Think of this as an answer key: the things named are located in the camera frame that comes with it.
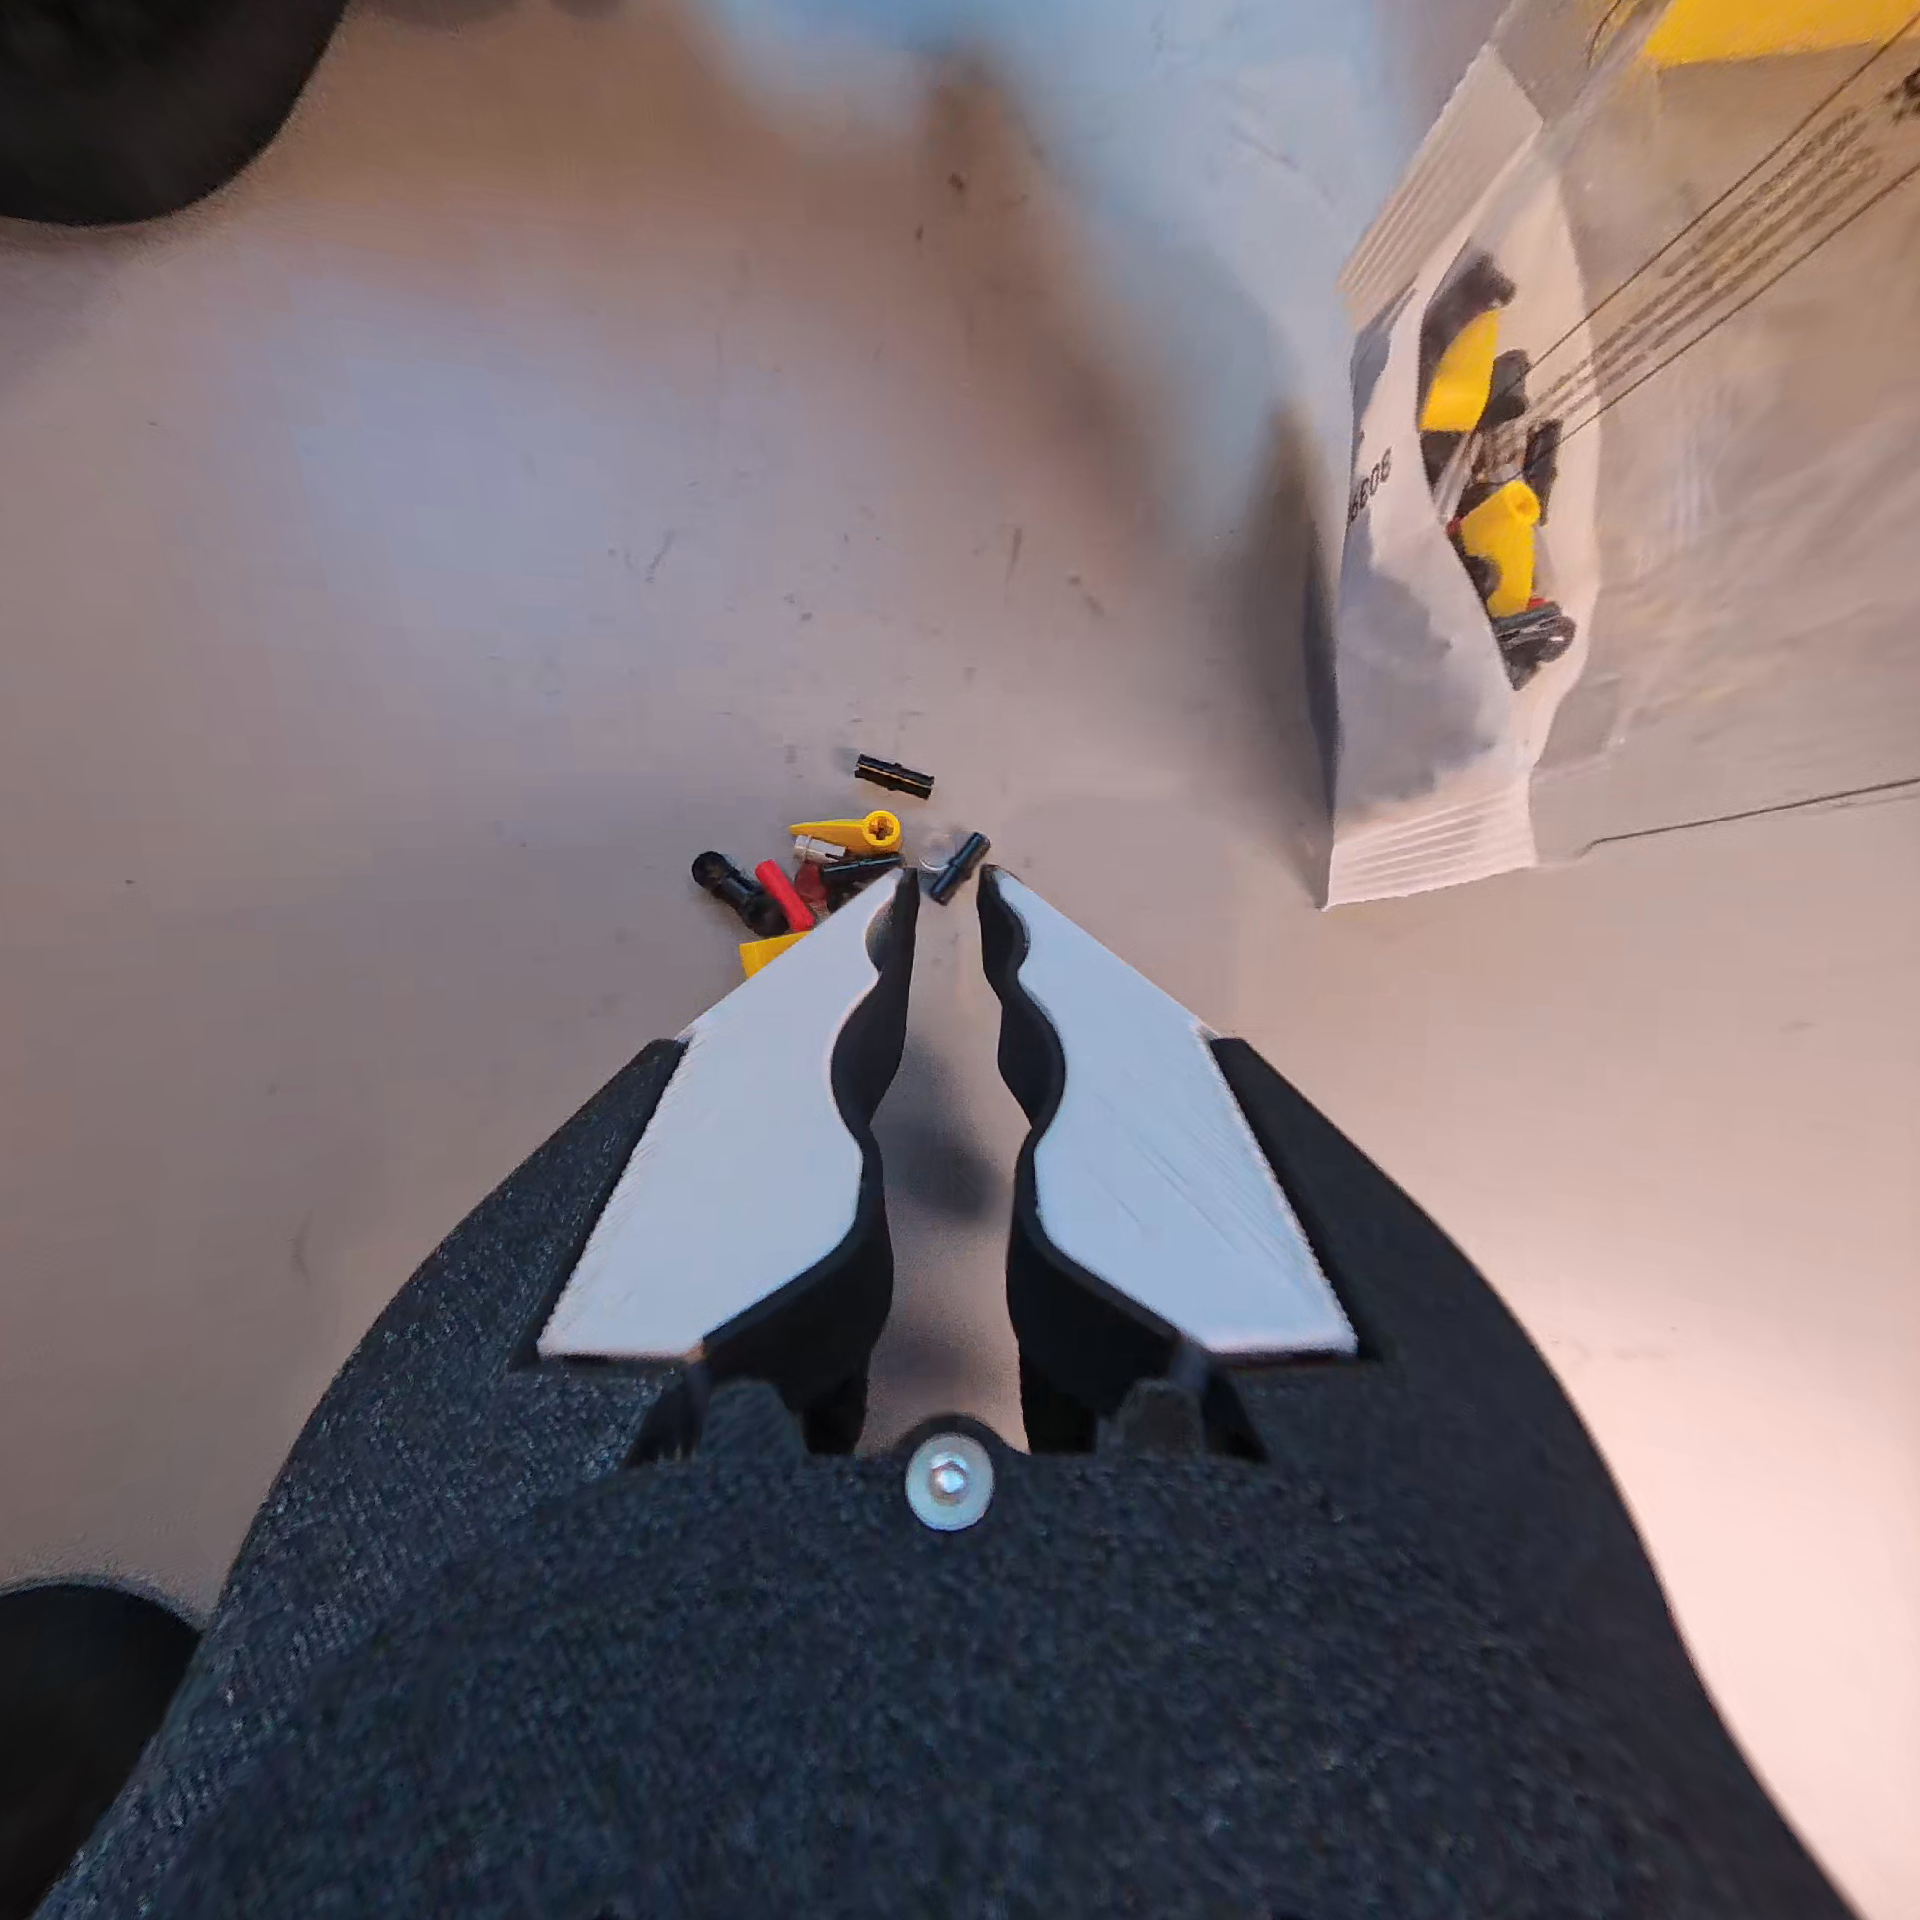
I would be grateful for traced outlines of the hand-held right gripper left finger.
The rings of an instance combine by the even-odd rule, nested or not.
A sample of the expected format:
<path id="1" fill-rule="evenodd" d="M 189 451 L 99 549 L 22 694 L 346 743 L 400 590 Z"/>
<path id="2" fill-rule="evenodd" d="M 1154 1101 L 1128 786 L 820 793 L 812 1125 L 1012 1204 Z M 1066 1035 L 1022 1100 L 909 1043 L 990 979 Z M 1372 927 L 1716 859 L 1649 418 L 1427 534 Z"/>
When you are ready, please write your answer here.
<path id="1" fill-rule="evenodd" d="M 666 1046 L 663 1082 L 535 1332 L 539 1363 L 774 1387 L 851 1449 L 893 1302 L 874 1116 L 904 1053 L 918 879 L 868 885 Z"/>

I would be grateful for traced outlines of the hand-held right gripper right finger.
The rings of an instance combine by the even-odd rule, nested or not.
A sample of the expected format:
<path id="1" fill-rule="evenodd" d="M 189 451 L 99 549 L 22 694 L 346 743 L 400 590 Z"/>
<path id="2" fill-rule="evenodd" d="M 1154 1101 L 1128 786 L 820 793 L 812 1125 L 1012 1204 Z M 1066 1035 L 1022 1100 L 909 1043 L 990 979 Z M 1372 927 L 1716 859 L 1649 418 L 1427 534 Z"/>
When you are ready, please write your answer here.
<path id="1" fill-rule="evenodd" d="M 1094 1449 L 1143 1384 L 1254 1449 L 1237 1368 L 1342 1364 L 1359 1332 L 1221 1035 L 1008 872 L 978 888 L 996 1068 L 1026 1134 L 1006 1244 L 1032 1449 Z"/>

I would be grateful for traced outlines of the pile of small colourful parts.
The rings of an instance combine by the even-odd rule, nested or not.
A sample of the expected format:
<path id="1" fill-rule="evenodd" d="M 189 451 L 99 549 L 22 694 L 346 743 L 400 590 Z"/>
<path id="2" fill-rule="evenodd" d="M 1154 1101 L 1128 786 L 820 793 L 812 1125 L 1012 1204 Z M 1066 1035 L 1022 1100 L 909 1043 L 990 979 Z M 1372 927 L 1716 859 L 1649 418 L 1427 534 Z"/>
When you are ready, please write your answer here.
<path id="1" fill-rule="evenodd" d="M 739 972 L 750 981 L 897 879 L 918 879 L 931 899 L 946 903 L 979 872 L 988 851 L 990 839 L 979 831 L 929 839 L 901 811 L 874 806 L 790 824 L 787 851 L 752 867 L 727 851 L 697 851 L 689 881 L 733 924 Z"/>

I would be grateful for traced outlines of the clear plastic bag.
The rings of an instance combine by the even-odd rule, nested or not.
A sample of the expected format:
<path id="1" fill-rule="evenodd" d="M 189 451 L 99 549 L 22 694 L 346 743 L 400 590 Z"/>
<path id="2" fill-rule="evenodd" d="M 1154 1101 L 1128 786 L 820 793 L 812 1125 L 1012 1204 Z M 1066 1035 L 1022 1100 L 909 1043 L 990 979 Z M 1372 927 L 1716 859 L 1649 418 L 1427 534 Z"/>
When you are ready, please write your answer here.
<path id="1" fill-rule="evenodd" d="M 1917 724 L 1917 5 L 1504 5 L 1338 286 L 1329 905 L 1646 716 Z"/>

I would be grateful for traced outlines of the person's dark pants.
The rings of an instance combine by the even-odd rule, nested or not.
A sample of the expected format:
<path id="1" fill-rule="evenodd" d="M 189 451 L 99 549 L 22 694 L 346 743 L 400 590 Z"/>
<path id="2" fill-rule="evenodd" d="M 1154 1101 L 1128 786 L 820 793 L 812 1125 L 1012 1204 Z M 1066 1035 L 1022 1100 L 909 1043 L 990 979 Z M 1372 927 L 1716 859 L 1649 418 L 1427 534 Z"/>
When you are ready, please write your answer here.
<path id="1" fill-rule="evenodd" d="M 201 1644 L 156 1595 L 97 1579 L 3 1594 L 3 1913 L 36 1912 L 160 1729 Z"/>

